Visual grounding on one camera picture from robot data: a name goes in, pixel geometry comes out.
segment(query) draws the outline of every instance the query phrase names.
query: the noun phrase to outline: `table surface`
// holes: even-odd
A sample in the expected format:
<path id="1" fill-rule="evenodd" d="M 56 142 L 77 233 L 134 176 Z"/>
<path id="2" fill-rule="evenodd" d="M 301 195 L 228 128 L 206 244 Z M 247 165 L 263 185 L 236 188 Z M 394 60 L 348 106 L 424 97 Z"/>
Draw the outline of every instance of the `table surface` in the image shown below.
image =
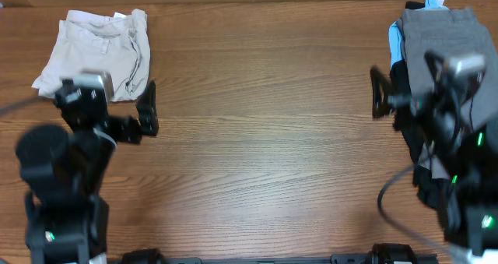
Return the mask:
<path id="1" fill-rule="evenodd" d="M 493 34 L 498 0 L 474 8 Z M 388 27 L 404 2 L 185 4 L 78 8 L 149 16 L 160 133 L 121 144 L 101 194 L 109 254 L 160 248 L 203 259 L 326 256 L 374 243 L 431 250 L 377 213 L 382 185 L 410 163 L 392 118 L 371 118 L 369 69 L 388 72 Z M 69 8 L 0 9 L 0 105 L 32 97 Z M 111 114 L 137 115 L 131 103 Z M 29 262 L 14 154 L 29 128 L 64 122 L 50 101 L 0 118 L 0 256 Z M 437 215 L 411 178 L 387 211 L 435 241 Z M 442 262 L 448 262 L 444 255 Z"/>

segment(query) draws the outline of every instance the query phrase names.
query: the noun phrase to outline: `blue cloth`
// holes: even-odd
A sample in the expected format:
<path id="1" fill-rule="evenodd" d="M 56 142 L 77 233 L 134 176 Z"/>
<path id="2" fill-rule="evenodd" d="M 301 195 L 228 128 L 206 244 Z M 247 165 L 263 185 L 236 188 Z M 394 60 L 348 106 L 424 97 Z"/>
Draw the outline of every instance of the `blue cloth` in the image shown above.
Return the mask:
<path id="1" fill-rule="evenodd" d="M 418 9 L 418 10 L 423 11 L 423 10 L 431 10 L 431 9 L 449 10 L 448 7 L 446 7 L 444 5 L 439 5 L 437 3 L 437 0 L 426 0 L 426 7 Z M 399 30 L 396 22 L 394 22 L 389 27 L 389 48 L 391 49 L 391 67 L 394 63 L 399 62 L 403 59 L 402 43 L 403 43 L 403 34 Z"/>

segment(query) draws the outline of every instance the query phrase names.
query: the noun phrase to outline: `wooden table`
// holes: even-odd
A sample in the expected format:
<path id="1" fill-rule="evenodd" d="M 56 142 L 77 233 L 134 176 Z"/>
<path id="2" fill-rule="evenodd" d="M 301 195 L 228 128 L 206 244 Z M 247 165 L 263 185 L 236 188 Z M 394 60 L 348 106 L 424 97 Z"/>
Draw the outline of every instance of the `wooden table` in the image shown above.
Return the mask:
<path id="1" fill-rule="evenodd" d="M 467 5 L 498 32 L 498 0 Z M 371 118 L 369 68 L 388 72 L 388 27 L 404 2 L 140 5 L 78 8 L 149 15 L 150 75 L 160 133 L 121 144 L 102 196 L 109 254 L 158 247 L 203 259 L 367 252 L 376 242 L 417 244 L 377 213 L 382 185 L 410 163 L 392 118 Z M 0 9 L 0 104 L 33 96 L 58 20 L 69 8 Z M 133 104 L 112 114 L 136 115 Z M 18 138 L 63 124 L 44 101 L 0 118 L 0 256 L 29 262 L 14 154 Z M 442 241 L 436 213 L 411 178 L 387 211 Z M 442 262 L 448 258 L 442 255 Z"/>

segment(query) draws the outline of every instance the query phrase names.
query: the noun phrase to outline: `gray pants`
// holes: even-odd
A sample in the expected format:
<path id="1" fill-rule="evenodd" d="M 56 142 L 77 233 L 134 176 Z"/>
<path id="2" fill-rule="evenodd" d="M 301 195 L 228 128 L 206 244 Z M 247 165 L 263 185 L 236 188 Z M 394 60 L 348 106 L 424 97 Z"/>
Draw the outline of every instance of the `gray pants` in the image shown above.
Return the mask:
<path id="1" fill-rule="evenodd" d="M 434 50 L 444 57 L 477 52 L 486 56 L 486 74 L 474 97 L 474 128 L 481 127 L 498 112 L 498 55 L 489 31 L 478 22 L 472 9 L 406 9 L 396 23 L 405 38 L 402 49 L 412 94 L 425 93 L 434 87 L 433 77 L 424 59 L 427 50 Z M 467 101 L 461 108 L 461 116 L 466 124 L 470 123 L 469 111 L 470 101 Z M 426 148 L 423 148 L 421 157 L 426 156 Z M 443 177 L 447 177 L 446 172 L 435 158 L 433 178 Z"/>

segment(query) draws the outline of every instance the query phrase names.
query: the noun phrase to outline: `white cloth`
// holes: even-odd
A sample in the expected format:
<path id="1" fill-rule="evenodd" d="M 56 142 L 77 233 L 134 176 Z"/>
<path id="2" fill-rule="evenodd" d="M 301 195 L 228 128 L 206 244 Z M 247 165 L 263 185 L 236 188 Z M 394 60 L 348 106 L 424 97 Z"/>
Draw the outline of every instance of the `white cloth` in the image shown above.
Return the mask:
<path id="1" fill-rule="evenodd" d="M 43 97 L 53 97 L 61 78 L 82 70 L 109 72 L 112 101 L 135 100 L 149 79 L 150 47 L 147 15 L 135 9 L 129 16 L 99 16 L 71 10 L 59 22 L 59 35 L 47 66 L 34 81 Z"/>

